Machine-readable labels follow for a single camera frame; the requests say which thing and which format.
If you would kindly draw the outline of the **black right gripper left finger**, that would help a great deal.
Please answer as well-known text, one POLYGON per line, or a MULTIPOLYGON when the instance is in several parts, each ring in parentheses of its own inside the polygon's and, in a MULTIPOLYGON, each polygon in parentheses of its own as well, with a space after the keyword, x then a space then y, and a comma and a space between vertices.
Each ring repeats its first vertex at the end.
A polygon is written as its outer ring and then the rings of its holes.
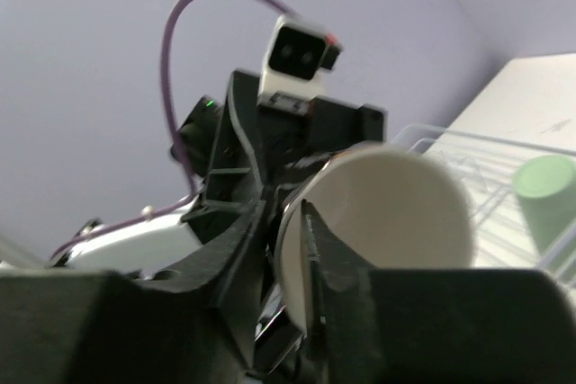
POLYGON ((137 383, 240 383, 253 358, 263 280, 266 205, 175 263, 175 277, 138 283, 145 313, 137 383))

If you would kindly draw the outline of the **light green plastic cup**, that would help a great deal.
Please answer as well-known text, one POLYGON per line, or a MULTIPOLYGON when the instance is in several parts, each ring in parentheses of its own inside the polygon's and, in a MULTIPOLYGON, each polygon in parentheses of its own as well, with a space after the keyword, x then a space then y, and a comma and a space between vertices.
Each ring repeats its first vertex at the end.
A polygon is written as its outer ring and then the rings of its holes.
POLYGON ((575 218, 575 162, 564 155, 530 159, 513 174, 511 188, 542 254, 575 218))

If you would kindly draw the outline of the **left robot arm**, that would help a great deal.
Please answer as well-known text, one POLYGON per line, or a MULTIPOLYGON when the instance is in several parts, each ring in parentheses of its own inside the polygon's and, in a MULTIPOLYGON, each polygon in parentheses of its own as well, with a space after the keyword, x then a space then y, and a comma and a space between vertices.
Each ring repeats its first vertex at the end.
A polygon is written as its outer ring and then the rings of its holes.
POLYGON ((202 98, 178 129, 185 159, 202 180, 198 192, 116 226, 91 220, 50 265, 118 272, 164 267, 223 233, 240 236, 241 218, 263 230, 270 255, 286 205, 330 158, 385 141, 385 109, 282 93, 260 102, 258 84, 254 74, 233 72, 224 103, 202 98))

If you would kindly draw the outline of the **black mug cream interior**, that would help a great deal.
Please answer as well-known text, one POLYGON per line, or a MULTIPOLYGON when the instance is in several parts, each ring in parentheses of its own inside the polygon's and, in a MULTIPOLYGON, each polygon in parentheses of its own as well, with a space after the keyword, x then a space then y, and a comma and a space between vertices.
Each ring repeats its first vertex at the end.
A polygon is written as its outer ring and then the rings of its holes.
POLYGON ((433 159, 376 142, 305 156, 283 166, 272 247, 284 312, 305 330, 300 206, 310 202, 329 230, 385 269, 461 269, 475 241, 467 199, 433 159))

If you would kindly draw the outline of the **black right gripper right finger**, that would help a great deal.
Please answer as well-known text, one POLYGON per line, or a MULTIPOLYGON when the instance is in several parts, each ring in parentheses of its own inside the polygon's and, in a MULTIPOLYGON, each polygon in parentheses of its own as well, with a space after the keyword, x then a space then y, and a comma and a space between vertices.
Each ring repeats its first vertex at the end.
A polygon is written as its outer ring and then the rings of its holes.
POLYGON ((301 203, 301 272, 310 359, 321 383, 371 381, 362 271, 370 265, 301 203))

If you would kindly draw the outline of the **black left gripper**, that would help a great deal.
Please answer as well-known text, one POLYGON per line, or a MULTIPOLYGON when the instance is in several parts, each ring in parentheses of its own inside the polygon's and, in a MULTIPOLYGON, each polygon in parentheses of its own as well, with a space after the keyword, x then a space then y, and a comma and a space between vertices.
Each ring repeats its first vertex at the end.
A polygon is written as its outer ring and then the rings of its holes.
POLYGON ((234 71, 225 102, 204 96, 179 128, 203 186, 181 220, 202 244, 224 232, 251 201, 274 192, 273 201, 282 202, 338 151, 386 140, 385 109, 317 97, 288 112, 258 104, 258 85, 257 75, 234 71))

